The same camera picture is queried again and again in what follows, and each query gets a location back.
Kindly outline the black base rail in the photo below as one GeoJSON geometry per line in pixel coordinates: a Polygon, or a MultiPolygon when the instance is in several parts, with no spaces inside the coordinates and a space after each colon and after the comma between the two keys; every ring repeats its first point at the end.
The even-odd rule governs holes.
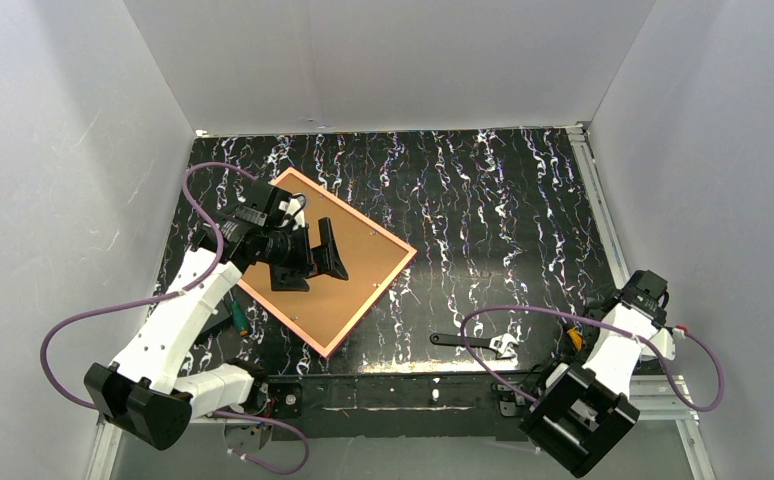
{"type": "Polygon", "coordinates": [[[272,375],[267,383],[270,417],[312,439],[527,439],[521,409],[483,372],[272,375]]]}

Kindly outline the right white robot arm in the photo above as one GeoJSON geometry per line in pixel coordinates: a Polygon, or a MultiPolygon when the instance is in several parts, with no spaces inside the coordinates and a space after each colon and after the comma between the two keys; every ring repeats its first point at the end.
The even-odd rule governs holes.
{"type": "Polygon", "coordinates": [[[635,271],[621,289],[585,309],[587,318],[614,329],[600,331],[585,361],[561,363],[542,381],[520,429],[573,477],[589,473],[637,423],[630,383],[640,360],[675,358],[668,300],[664,278],[635,271]]]}

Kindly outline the pink photo frame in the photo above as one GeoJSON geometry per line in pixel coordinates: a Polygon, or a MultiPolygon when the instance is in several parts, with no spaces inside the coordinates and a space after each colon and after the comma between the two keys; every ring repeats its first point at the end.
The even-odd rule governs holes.
{"type": "Polygon", "coordinates": [[[239,288],[312,347],[330,357],[362,317],[389,289],[416,255],[416,249],[290,167],[271,183],[308,199],[304,209],[313,246],[320,243],[318,220],[331,220],[339,256],[349,279],[319,276],[308,281],[308,292],[275,292],[269,269],[257,264],[247,270],[239,288]]]}

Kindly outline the black adjustable wrench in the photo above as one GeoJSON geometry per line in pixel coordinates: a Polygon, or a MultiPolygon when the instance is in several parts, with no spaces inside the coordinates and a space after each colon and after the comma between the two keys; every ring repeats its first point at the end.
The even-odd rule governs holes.
{"type": "Polygon", "coordinates": [[[494,352],[498,360],[514,358],[516,356],[516,348],[519,345],[517,339],[509,333],[504,333],[489,338],[462,338],[459,335],[434,332],[430,334],[429,341],[431,344],[437,346],[486,349],[494,352]]]}

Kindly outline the orange handled screwdriver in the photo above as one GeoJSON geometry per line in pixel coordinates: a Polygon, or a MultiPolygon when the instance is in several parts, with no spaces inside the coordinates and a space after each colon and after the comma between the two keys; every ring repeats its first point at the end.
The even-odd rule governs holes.
{"type": "Polygon", "coordinates": [[[579,325],[566,325],[564,327],[564,333],[570,340],[575,352],[581,352],[584,350],[586,341],[583,328],[579,325]]]}

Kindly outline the green handled screwdriver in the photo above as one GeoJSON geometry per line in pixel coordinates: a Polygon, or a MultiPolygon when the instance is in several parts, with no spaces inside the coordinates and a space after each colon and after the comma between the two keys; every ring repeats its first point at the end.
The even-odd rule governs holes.
{"type": "Polygon", "coordinates": [[[245,338],[250,335],[250,322],[247,319],[244,310],[235,299],[229,300],[232,323],[238,334],[245,338]]]}

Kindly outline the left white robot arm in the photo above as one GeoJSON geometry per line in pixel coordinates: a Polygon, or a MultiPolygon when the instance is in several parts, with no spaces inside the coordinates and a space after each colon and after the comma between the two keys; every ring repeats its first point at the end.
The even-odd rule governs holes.
{"type": "Polygon", "coordinates": [[[139,332],[109,365],[93,364],[84,384],[105,420],[157,450],[166,450],[191,421],[249,401],[262,378],[242,360],[181,378],[180,371],[218,304],[245,271],[263,263],[275,291],[306,292],[308,279],[327,275],[346,281],[332,223],[318,221],[312,246],[305,195],[263,181],[247,198],[205,214],[205,230],[182,261],[176,279],[139,332]]]}

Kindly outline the aluminium side rail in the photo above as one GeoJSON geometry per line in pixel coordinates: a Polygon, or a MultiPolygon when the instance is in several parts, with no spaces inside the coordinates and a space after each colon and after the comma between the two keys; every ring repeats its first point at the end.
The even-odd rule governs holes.
{"type": "MultiPolygon", "coordinates": [[[[565,129],[573,149],[587,197],[595,217],[600,239],[618,289],[625,286],[630,273],[609,210],[604,203],[594,156],[588,145],[587,132],[580,125],[565,129]]],[[[615,393],[623,393],[633,404],[657,420],[697,421],[698,411],[691,408],[689,391],[681,377],[668,371],[668,362],[676,352],[675,341],[685,334],[678,329],[667,329],[657,323],[657,316],[638,306],[629,306],[617,300],[607,314],[600,314],[598,340],[591,348],[586,367],[597,374],[599,382],[615,393]],[[637,395],[632,387],[639,387],[641,378],[636,368],[644,361],[656,360],[667,378],[659,381],[649,377],[648,394],[637,395]]]]}

